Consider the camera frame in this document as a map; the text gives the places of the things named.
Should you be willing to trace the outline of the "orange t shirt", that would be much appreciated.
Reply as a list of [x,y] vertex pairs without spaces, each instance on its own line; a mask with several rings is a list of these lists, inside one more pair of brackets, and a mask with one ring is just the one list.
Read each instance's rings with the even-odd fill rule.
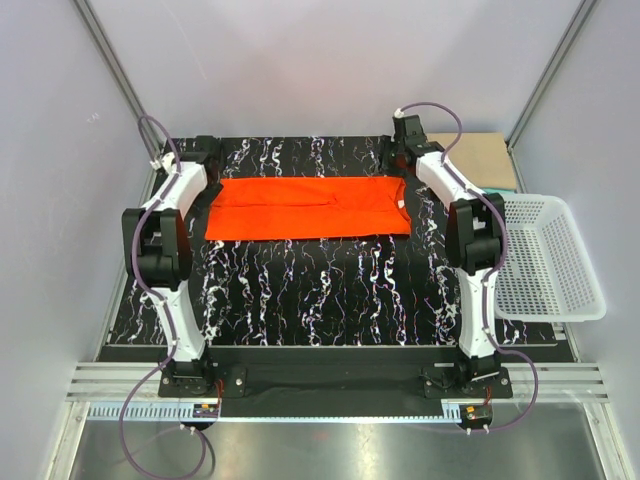
[[407,235],[406,183],[399,177],[224,179],[207,241],[278,241]]

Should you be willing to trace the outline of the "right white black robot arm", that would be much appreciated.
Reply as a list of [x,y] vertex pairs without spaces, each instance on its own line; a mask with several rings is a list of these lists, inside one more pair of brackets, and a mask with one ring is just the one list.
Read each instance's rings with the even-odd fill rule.
[[454,384],[463,395],[476,396],[500,370],[494,301],[498,271],[506,256],[504,199],[482,192],[465,177],[449,159],[450,147],[428,141],[417,115],[398,109],[393,125],[381,167],[415,176],[448,214],[445,254],[456,270],[461,294]]

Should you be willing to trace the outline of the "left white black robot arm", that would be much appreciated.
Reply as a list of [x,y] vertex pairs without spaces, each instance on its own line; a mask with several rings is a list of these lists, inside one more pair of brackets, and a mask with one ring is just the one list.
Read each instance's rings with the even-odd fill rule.
[[122,214],[125,265],[151,300],[167,341],[163,362],[181,373],[181,384],[196,396],[215,386],[216,372],[205,365],[205,340],[189,294],[193,254],[185,217],[196,198],[219,185],[221,143],[197,136],[182,152],[169,152],[155,166],[167,178],[137,208]]

